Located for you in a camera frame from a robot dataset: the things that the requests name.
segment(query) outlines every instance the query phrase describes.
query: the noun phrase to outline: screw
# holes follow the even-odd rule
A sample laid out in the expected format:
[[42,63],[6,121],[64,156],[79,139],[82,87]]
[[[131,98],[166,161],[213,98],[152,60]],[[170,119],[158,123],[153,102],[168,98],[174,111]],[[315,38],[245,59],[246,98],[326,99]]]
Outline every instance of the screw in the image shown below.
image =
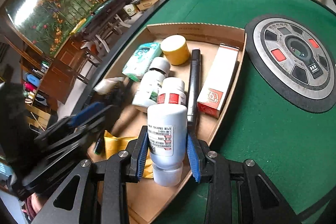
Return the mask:
[[250,159],[246,160],[245,163],[246,163],[247,166],[251,166],[251,167],[255,165],[255,161],[250,160]]
[[217,152],[215,152],[215,151],[209,151],[208,152],[208,157],[209,158],[216,158],[217,157]]
[[82,167],[87,167],[91,164],[91,160],[82,160],[81,161],[81,166]]
[[118,153],[118,156],[120,158],[124,158],[124,157],[127,157],[128,156],[128,152],[126,150],[121,150],[119,153]]

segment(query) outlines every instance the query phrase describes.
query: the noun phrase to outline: white pill bottle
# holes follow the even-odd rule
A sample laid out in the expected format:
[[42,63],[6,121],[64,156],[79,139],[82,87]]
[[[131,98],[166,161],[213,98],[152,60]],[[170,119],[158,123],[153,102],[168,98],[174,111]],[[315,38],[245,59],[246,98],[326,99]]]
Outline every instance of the white pill bottle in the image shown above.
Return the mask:
[[155,57],[148,72],[142,77],[141,83],[132,101],[138,110],[147,112],[147,108],[155,105],[163,81],[169,74],[170,63],[163,57]]
[[158,104],[180,104],[186,103],[184,94],[184,82],[177,77],[168,77],[162,82],[162,89],[157,95]]
[[154,181],[165,187],[181,180],[187,135],[187,108],[157,104],[147,109],[150,155]]

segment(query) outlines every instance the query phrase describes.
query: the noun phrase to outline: blue gripper pad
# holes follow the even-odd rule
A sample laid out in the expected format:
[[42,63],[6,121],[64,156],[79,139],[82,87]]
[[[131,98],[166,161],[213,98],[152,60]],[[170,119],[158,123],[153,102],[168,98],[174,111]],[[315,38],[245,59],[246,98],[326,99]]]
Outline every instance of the blue gripper pad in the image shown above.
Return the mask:
[[195,178],[196,182],[200,182],[201,172],[200,172],[199,158],[197,156],[193,141],[189,133],[187,134],[187,154],[189,158],[191,172],[193,173],[193,177]]
[[68,122],[70,127],[76,128],[84,123],[86,120],[91,118],[93,115],[101,111],[105,105],[102,102],[94,102],[89,105],[87,108],[83,109],[81,112],[72,117]]
[[149,146],[149,139],[148,139],[148,131],[146,127],[146,133],[144,134],[144,140],[142,142],[140,153],[138,156],[138,165],[136,169],[136,177],[138,180],[142,178],[143,172],[145,170],[145,163],[147,159],[147,153],[148,153],[148,146]]

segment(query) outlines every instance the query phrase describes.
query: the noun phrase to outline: red button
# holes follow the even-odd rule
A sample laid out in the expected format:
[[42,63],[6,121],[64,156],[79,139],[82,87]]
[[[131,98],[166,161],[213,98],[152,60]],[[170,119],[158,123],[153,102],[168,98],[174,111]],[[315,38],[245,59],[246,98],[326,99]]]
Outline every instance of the red button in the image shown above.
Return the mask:
[[276,60],[278,60],[278,62],[286,60],[286,56],[284,56],[284,54],[278,48],[272,50],[271,53],[274,55]]
[[316,41],[314,39],[309,39],[310,44],[314,47],[314,48],[319,48],[320,46],[316,43]]

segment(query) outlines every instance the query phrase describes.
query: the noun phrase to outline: yellow envelope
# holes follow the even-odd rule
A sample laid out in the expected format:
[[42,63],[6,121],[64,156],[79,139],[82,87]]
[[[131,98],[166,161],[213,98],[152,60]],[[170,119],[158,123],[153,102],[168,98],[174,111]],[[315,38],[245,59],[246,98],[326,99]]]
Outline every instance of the yellow envelope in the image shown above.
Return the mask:
[[[105,155],[106,159],[118,153],[121,150],[125,150],[129,141],[135,140],[138,137],[121,137],[117,138],[111,135],[108,131],[105,131],[104,140],[105,140]],[[147,153],[147,159],[145,163],[145,170],[143,172],[143,176],[146,179],[153,178],[153,167],[152,167],[152,160],[149,156],[149,151]]]

